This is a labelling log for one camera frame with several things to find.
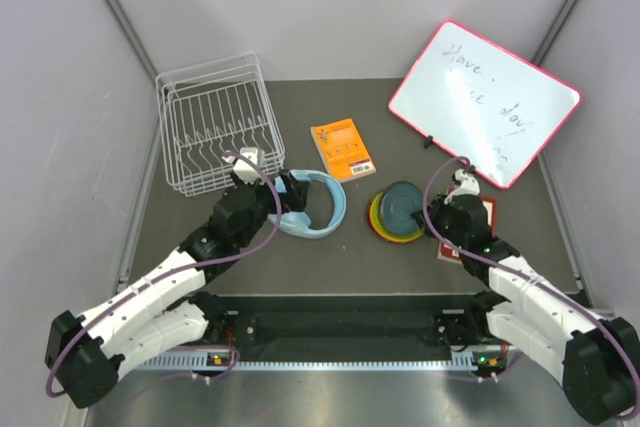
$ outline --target wire dish rack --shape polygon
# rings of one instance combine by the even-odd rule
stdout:
[[[156,77],[167,182],[191,197],[231,185],[225,150],[259,147],[264,170],[284,163],[284,144],[254,53]]]

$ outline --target blue headphones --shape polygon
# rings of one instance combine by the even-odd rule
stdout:
[[[310,182],[316,180],[326,184],[333,197],[333,215],[331,216],[329,225],[324,229],[313,230],[310,228],[311,218],[309,218],[306,212],[287,212],[286,214],[282,214],[280,230],[305,239],[321,239],[322,237],[326,237],[338,228],[347,211],[347,196],[344,193],[342,185],[329,174],[325,174],[319,170],[290,170],[289,172],[295,179],[300,181]],[[280,177],[276,179],[275,185],[278,193],[286,193],[287,189]],[[268,219],[272,224],[275,224],[275,214],[269,215]]]

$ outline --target blue plate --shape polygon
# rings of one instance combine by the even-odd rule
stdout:
[[[411,214],[422,209],[422,192],[411,182],[396,182],[382,193],[378,214],[384,228],[394,235],[411,235],[420,229]]]

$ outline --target metal ruler strip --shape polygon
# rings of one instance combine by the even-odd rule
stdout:
[[[165,352],[149,359],[136,370],[164,371],[222,371],[225,366],[211,365],[211,356],[220,354],[206,351]],[[417,372],[417,371],[474,371],[473,353],[452,352],[451,360],[391,361],[391,362],[239,362],[234,368],[245,372],[286,371],[342,371],[342,372]]]

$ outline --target orange book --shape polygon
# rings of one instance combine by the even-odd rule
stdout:
[[[311,127],[327,173],[338,182],[373,174],[376,166],[352,119]]]

